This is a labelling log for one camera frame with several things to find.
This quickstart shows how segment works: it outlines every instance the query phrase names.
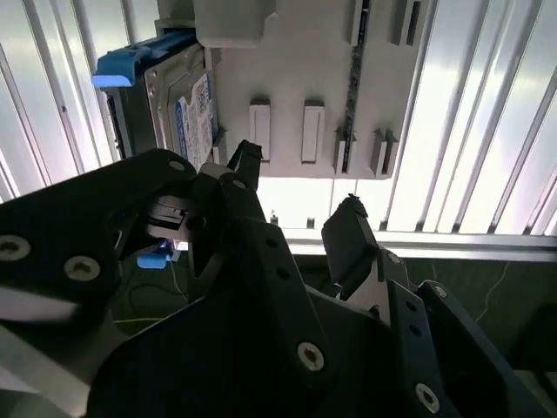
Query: cable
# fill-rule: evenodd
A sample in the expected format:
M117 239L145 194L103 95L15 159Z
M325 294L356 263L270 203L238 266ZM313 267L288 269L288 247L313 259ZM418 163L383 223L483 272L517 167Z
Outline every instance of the cable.
M510 263L510 261L508 261L505 264L505 267L503 268L503 273L501 274L500 279L497 280L495 282L495 284L493 286L491 286L491 288L487 291L486 298L484 299L484 306L485 306L484 310L482 311L482 313L480 313L480 315L478 315L478 318L476 318L476 322L481 320L481 318L487 313L487 309L489 308L489 296L491 296L491 293L493 293L493 291L497 288L497 286L501 283L501 281L503 281L503 279L505 279L505 276L507 275L507 269L510 265L511 265L511 263Z
M156 322L158 320L163 320L164 318L135 318L132 320L115 320L113 324L131 324L132 322L143 322L143 321L152 321Z
M438 282L437 281L437 270L435 269L435 260L432 260L432 272L433 272L433 280Z
M180 292L180 294L185 300L185 303L190 303L190 301L188 300L188 298L185 296L184 292L182 292L182 289L180 289L180 286L178 285L178 281L176 280L176 272L174 272L174 266L172 265L172 261L171 261L171 271L172 271L172 279L174 280L174 286L176 287L176 290Z
M153 289L157 289L159 292L164 292L167 294L170 294L172 296L180 296L181 298L183 298L186 302L186 304L189 304L189 300L188 298L185 296L184 292L182 292L182 289L179 287L178 285L178 280L176 277L176 273L174 271L174 266L171 263L171 273L172 273L172 280L174 282L174 286L177 288L178 292L173 292L170 289L167 289L163 286L157 285L155 283L138 283L135 286L130 286L128 285L128 289L127 289L127 299L128 299L128 303L130 305L130 309L133 312L133 314L137 317L141 317L142 315L139 313L138 309L136 308L135 303L133 303L133 294L140 289L146 288L146 287L150 287Z
M408 274L408 267L406 267L406 262L402 261L402 266L404 266L404 271L406 272L406 285L408 286L408 290L412 291L410 288L410 274Z

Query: white label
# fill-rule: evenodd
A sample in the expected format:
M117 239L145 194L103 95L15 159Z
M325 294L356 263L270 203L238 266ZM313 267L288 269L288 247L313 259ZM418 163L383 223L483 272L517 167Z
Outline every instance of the white label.
M209 97L209 81L204 74L191 89L191 103L184 97L178 100L182 112L182 121L178 121L178 135L185 144L181 145L183 157L199 171L212 149L211 133L211 98ZM180 135L180 125L184 127L184 135Z

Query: bolt head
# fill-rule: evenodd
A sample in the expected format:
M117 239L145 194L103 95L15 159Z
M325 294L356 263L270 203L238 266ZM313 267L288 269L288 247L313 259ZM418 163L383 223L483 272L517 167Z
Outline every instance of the bolt head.
M439 399L437 399L435 393L428 386L418 383L414 391L419 403L426 407L429 412L435 415L440 411Z
M245 189L245 188L246 188L246 186L245 186L245 184L244 184L244 182L243 182L242 180L235 179L235 180L232 181L232 183L233 183L236 187L239 187L240 189Z
M29 255L31 245L17 235L0 235L0 261L18 261Z
M65 262L64 272L69 279L90 281L101 273L101 266L91 257L78 255Z
M446 297L448 296L443 287L436 286L434 289L435 289L435 293L438 294L441 299L446 299Z
M184 167L184 165L183 165L182 163L180 163L179 161L175 161L175 160L173 160L173 159L171 159L171 160L168 162L168 165L169 165L171 168L173 168L174 170L178 170L179 172L182 172L182 171L185 170L185 167Z
M398 257L397 257L396 255L394 255L393 253L388 253L386 256L387 256L387 257L389 258L389 260L390 260L391 262L393 262L394 264L400 264L400 258L398 258Z
M311 372L318 372L325 366L323 353L311 342L302 342L298 346L298 357Z

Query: hard drive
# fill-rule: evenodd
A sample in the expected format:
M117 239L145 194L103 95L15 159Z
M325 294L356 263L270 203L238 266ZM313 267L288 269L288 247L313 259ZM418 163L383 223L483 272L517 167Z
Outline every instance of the hard drive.
M97 63L122 158L165 148L198 170L217 133L203 47L191 30L109 52Z

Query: blue plastic tab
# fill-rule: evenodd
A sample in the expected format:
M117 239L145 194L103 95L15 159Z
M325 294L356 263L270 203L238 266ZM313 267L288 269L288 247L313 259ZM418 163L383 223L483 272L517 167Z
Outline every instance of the blue plastic tab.
M139 254L138 267L146 269L157 268L162 270L166 267L166 262L171 260L172 254L172 249L165 242L155 251Z
M108 52L98 59L92 82L97 88L132 87L136 83L136 64L139 61L160 59L171 48L181 44L186 48L195 42L195 30L187 29Z

